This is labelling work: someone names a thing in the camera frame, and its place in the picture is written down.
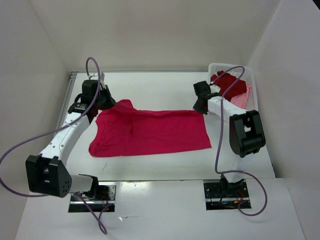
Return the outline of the magenta t shirt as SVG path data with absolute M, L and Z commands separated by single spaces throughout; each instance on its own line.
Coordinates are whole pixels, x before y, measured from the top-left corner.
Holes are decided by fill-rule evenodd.
M 122 99 L 96 118 L 93 157 L 144 156 L 211 148 L 202 114 L 194 110 L 139 110 Z

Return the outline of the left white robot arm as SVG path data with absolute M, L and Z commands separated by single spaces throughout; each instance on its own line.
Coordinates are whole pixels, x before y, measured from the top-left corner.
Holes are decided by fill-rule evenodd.
M 102 187 L 96 176 L 70 175 L 66 164 L 80 136 L 99 111 L 115 105 L 103 80 L 87 79 L 82 83 L 82 92 L 67 111 L 61 130 L 37 156 L 30 155 L 25 162 L 31 192 L 60 198 L 80 192 L 89 200 L 99 196 Z

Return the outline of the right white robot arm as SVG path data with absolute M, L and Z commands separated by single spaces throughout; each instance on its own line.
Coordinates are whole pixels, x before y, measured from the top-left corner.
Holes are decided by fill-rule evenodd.
M 220 174 L 219 191 L 225 197 L 232 196 L 244 181 L 248 162 L 266 145 L 263 125 L 257 110 L 245 110 L 226 100 L 218 92 L 212 92 L 206 81 L 193 85 L 197 100 L 193 109 L 201 114 L 220 117 L 220 136 L 214 170 Z M 224 125 L 228 125 L 229 147 L 233 163 L 228 170 L 218 170 L 222 148 Z

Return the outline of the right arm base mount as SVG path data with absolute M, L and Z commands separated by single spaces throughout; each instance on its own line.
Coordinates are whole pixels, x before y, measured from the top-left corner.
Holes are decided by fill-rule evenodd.
M 204 180 L 204 197 L 207 211 L 251 209 L 250 196 L 245 181 L 238 186 L 223 189 L 219 180 Z

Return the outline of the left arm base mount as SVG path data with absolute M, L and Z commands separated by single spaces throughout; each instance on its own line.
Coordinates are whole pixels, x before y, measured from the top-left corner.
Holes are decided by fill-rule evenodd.
M 99 189 L 95 195 L 81 192 L 79 197 L 77 194 L 72 194 L 69 201 L 68 212 L 88 213 L 89 210 L 81 199 L 83 199 L 95 213 L 101 212 L 104 208 L 105 212 L 114 212 L 117 183 L 99 181 L 98 185 Z

